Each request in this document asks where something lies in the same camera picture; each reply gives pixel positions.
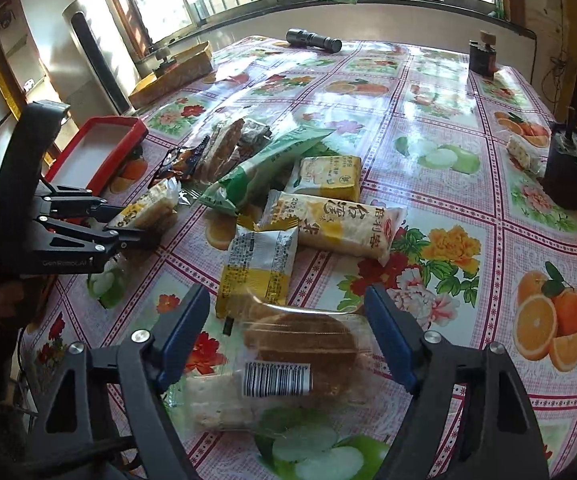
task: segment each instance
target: black cylinder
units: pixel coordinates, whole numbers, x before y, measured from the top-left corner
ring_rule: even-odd
[[[558,206],[577,210],[577,128],[566,136],[565,124],[551,124],[553,132],[543,190]]]
[[[334,40],[303,28],[291,28],[286,33],[286,41],[295,46],[316,46],[335,54],[341,50],[341,40]]]

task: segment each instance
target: yellow snack wrapper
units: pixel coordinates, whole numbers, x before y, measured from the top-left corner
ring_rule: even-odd
[[[238,217],[217,293],[218,318],[237,319],[228,299],[243,288],[268,301],[286,304],[297,252],[298,223],[297,218],[287,216],[261,228],[250,217]]]
[[[262,224],[299,218],[299,242],[315,249],[374,258],[383,266],[406,209],[271,190]]]
[[[358,202],[361,173],[358,156],[307,156],[295,162],[284,192]]]

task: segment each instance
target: green bottle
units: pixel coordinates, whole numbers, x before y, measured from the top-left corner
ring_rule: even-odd
[[[506,19],[506,15],[504,14],[504,0],[495,0],[495,13],[499,19]]]

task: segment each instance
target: table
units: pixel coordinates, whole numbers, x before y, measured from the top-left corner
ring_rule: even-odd
[[[550,472],[564,468],[577,453],[577,336],[568,337],[577,333],[577,212],[553,204],[505,149],[515,132],[547,155],[553,118],[531,86],[509,67],[489,82],[468,71],[465,55],[377,41],[345,41],[341,52],[326,54],[252,36],[217,52],[216,61],[217,73],[140,111],[150,128],[137,164],[142,170],[111,186],[109,201],[136,199],[166,151],[193,145],[205,134],[202,127],[225,110],[247,107],[276,135],[297,124],[335,128],[337,140],[363,159],[361,202],[406,205],[407,219],[385,267],[299,248],[289,302],[353,309],[368,285],[383,282],[399,307],[452,343],[483,348],[502,342],[530,395]],[[206,211],[194,203],[179,212],[111,310],[89,296],[86,276],[57,280],[41,328],[23,341],[36,391],[46,387],[71,341],[92,348],[119,342],[135,328],[152,326],[158,310],[174,305],[194,282],[206,285],[214,302],[226,252],[206,241]],[[555,338],[548,338],[558,342],[553,357],[544,354],[549,346],[531,347],[534,313],[550,312],[548,301],[526,303],[546,279],[560,318]],[[213,315],[204,331],[188,373],[216,372],[224,362],[221,325]],[[363,413],[364,424],[345,431],[390,443],[408,399],[383,359],[377,363],[379,397]],[[109,390],[126,433],[119,391]],[[463,394],[456,384],[433,475],[447,467]],[[249,434],[198,433],[184,437],[184,444],[205,480],[273,478]]]

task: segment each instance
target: wall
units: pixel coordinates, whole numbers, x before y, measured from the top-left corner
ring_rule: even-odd
[[[434,46],[468,53],[470,39],[485,28],[497,35],[497,61],[512,65],[530,79],[535,44],[505,27],[444,10],[393,4],[345,4],[280,10],[228,25],[182,41],[171,48],[177,54],[201,41],[219,50],[246,36],[284,38],[292,27],[306,28],[341,40],[381,40]],[[138,70],[148,72],[159,62],[151,56]]]
[[[94,116],[113,115],[104,92],[95,82],[87,61],[78,52],[62,12],[74,0],[21,0],[28,28],[60,99],[71,105],[81,126]],[[109,8],[111,0],[106,0]]]
[[[566,49],[568,35],[568,19],[565,15],[565,0],[525,0],[526,28],[537,35],[537,62],[535,63],[535,78],[533,87],[542,97],[542,101],[553,110],[555,85],[552,76],[548,75],[553,64],[551,57],[561,56],[562,46]]]

